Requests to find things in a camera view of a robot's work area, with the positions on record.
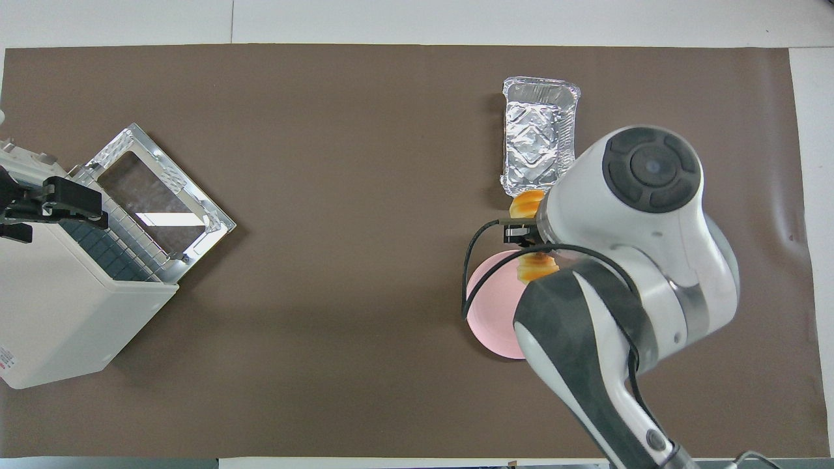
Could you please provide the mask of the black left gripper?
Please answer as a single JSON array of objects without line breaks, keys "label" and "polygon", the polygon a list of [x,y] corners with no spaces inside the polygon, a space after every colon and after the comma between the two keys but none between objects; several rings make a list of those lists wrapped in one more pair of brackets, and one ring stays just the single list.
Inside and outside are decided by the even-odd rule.
[{"label": "black left gripper", "polygon": [[[40,205],[30,198],[29,189],[18,184],[3,166],[1,205],[1,237],[19,243],[32,243],[33,228],[23,222],[44,222],[44,214]],[[67,178],[45,179],[44,210],[58,220],[89,223],[99,229],[108,228],[108,213],[102,208],[102,194]]]}]

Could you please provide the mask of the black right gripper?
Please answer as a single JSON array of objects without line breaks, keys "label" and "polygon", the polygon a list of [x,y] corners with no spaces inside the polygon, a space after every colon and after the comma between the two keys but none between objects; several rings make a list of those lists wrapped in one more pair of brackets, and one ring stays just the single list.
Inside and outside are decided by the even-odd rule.
[{"label": "black right gripper", "polygon": [[538,225],[534,222],[504,223],[503,243],[531,247],[540,244]]}]

